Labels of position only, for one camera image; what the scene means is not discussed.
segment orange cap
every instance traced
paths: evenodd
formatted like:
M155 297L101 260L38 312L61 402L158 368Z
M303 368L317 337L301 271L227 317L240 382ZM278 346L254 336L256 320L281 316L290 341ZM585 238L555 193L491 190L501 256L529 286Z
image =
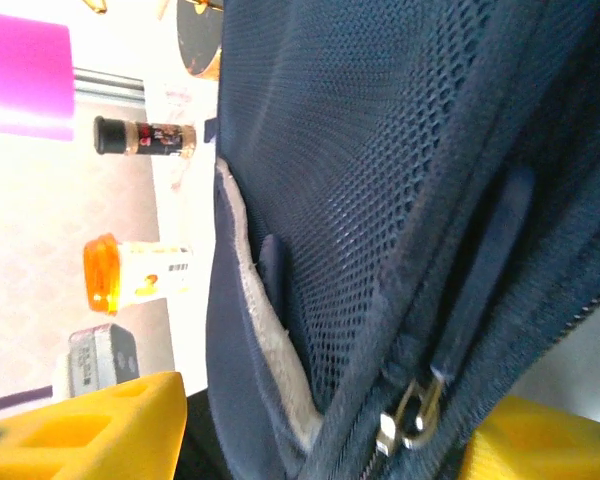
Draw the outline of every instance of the orange cap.
M84 246L84 279L89 307L94 312L118 313L120 256L112 234L101 235Z

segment yellow plastic block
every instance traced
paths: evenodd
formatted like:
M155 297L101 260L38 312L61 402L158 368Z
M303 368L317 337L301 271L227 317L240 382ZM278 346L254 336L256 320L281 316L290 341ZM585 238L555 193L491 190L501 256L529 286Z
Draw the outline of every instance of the yellow plastic block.
M600 423L506 397L476 430L460 480L600 480Z
M0 480L172 479L187 417L160 373L0 421Z

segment zipper pull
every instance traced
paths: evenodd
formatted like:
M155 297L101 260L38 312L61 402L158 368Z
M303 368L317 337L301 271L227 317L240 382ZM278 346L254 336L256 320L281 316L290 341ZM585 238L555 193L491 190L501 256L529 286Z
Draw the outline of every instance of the zipper pull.
M406 448L413 450L423 447L433 437L440 415L440 398L445 386L458 375L480 327L480 320L524 226L534 183L534 173L527 167L517 167L507 175L471 270L433 355L429 386L425 389L413 380L395 415L383 413L380 417L376 448L386 456L395 452L398 439ZM420 402L420 408L413 425L405 430L402 428L405 409L412 398Z

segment pink object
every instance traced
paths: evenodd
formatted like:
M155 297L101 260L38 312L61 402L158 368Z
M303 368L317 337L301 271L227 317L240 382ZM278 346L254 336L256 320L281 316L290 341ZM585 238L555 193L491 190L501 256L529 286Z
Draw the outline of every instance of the pink object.
M69 29L0 15L0 132L73 139Z

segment backpack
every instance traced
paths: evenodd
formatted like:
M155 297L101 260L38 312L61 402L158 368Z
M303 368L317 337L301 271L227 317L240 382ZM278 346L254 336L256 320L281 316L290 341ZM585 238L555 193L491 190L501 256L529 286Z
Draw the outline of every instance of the backpack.
M206 360L231 474L456 478L600 299L600 1L224 15Z

